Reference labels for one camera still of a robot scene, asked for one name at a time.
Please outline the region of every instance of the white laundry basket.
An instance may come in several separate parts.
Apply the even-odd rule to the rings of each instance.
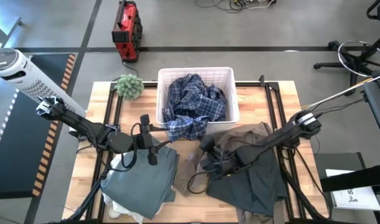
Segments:
[[[206,134],[227,131],[234,128],[240,120],[239,104],[237,102],[237,91],[235,89],[233,69],[229,67],[207,67],[207,68],[164,68],[158,72],[157,87],[157,110],[156,120],[160,126],[164,124],[163,109],[168,100],[168,88],[178,78],[188,74],[198,74],[207,86],[215,84],[223,90],[226,104],[226,121],[209,122]]]

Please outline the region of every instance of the white cloth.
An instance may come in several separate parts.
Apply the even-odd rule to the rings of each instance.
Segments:
[[[118,165],[118,163],[121,161],[121,155],[116,155],[114,157],[114,159],[111,161],[111,167],[114,167],[116,168],[116,165]],[[110,172],[108,172],[108,175],[111,175],[111,173],[114,172],[113,170],[111,170]],[[107,206],[110,206],[112,208],[112,210],[114,212],[118,212],[119,214],[125,214],[125,215],[130,215],[132,216],[132,218],[139,224],[143,224],[143,219],[144,217],[142,215],[140,215],[139,213],[136,213],[136,212],[131,212],[129,211],[128,209],[122,207],[120,204],[114,202],[108,195],[106,195],[105,193],[103,193],[103,198],[104,198],[104,203],[107,205]],[[157,214],[161,211],[162,207],[163,207],[164,203],[162,203],[161,207],[159,208]],[[109,212],[108,213],[110,218],[118,218],[119,215],[116,215],[114,214],[113,212]]]

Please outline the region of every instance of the small succulent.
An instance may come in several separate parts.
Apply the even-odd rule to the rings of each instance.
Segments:
[[[116,81],[115,88],[124,100],[134,100],[140,96],[145,86],[143,80],[135,75],[121,75],[121,78]]]

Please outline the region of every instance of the wooden table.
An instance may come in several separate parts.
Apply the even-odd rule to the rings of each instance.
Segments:
[[[283,105],[285,109],[285,116],[289,119],[294,113],[300,110],[300,102],[298,100],[297,90],[293,81],[279,82],[280,92],[282,95]],[[92,95],[87,111],[87,119],[93,122],[103,122],[105,115],[105,108],[107,105],[108,91],[110,82],[95,82],[93,84]],[[237,87],[237,97],[239,99],[240,108],[240,121],[238,126],[249,123],[259,123],[264,121],[270,124],[270,116],[268,111],[267,99],[265,89],[262,87]],[[278,109],[273,95],[273,103],[275,105],[275,114],[277,121],[280,121]],[[142,95],[135,101],[126,101],[122,104],[120,125],[121,130],[129,133],[130,128],[136,122],[139,122],[140,115],[149,114],[151,123],[155,122],[156,116],[156,89],[147,88]],[[165,133],[153,134],[154,137],[160,141],[167,140]],[[80,144],[80,147],[86,146],[85,142]],[[170,144],[169,146],[176,149],[180,154],[179,165],[187,158],[188,154],[199,145],[198,141],[185,141],[179,140]],[[313,152],[311,150],[310,142],[306,140],[301,141],[298,147],[302,156],[305,158],[313,176],[320,184],[319,176],[316,169]],[[77,154],[75,161],[74,171],[72,173],[69,193],[65,203],[65,210],[63,218],[69,217],[75,210],[90,190],[92,181],[93,170],[95,167],[96,153],[93,148],[86,149]],[[327,209],[324,198],[320,195],[318,189],[313,185],[313,182],[305,169],[299,156],[295,157],[295,164],[298,171],[298,178],[304,194],[308,197],[310,202],[316,209],[324,216],[327,217]],[[298,209],[296,206],[295,195],[290,191],[292,198],[292,205],[294,214],[299,217]],[[95,207],[93,209],[93,217],[97,216],[97,209],[100,196],[98,195],[95,200]],[[111,219],[108,214],[108,208],[105,209],[104,222],[112,223],[126,223],[134,222],[134,220],[127,216],[121,215],[118,219]],[[190,197],[182,196],[176,191],[175,202],[166,203],[163,209],[157,214],[153,220],[145,219],[145,222],[154,223],[184,223],[184,222],[237,222],[235,208],[220,200],[207,196],[206,194],[191,195]]]

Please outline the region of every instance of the red portable generator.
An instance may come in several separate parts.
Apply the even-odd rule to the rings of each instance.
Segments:
[[[136,3],[120,1],[112,36],[122,62],[137,62],[142,31]]]

